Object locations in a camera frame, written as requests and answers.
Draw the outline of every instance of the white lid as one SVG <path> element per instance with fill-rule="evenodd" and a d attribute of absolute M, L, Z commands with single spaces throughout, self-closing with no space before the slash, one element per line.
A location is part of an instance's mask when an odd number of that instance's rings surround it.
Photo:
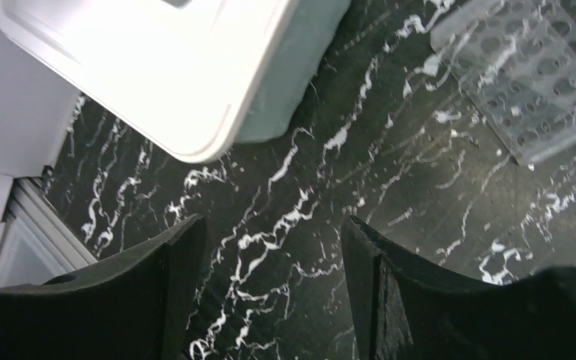
<path fill-rule="evenodd" d="M 0 0 L 15 43 L 181 161 L 232 144 L 298 0 Z"/>

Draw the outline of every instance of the marble surface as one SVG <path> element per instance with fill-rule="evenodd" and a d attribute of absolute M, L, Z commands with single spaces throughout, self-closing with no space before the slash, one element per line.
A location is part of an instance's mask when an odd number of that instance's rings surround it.
<path fill-rule="evenodd" d="M 462 1 L 356 0 L 286 136 L 179 163 L 83 96 L 46 197 L 100 258 L 208 218 L 191 359 L 356 359 L 339 226 L 508 284 L 576 265 L 576 146 L 518 166 L 428 32 Z"/>

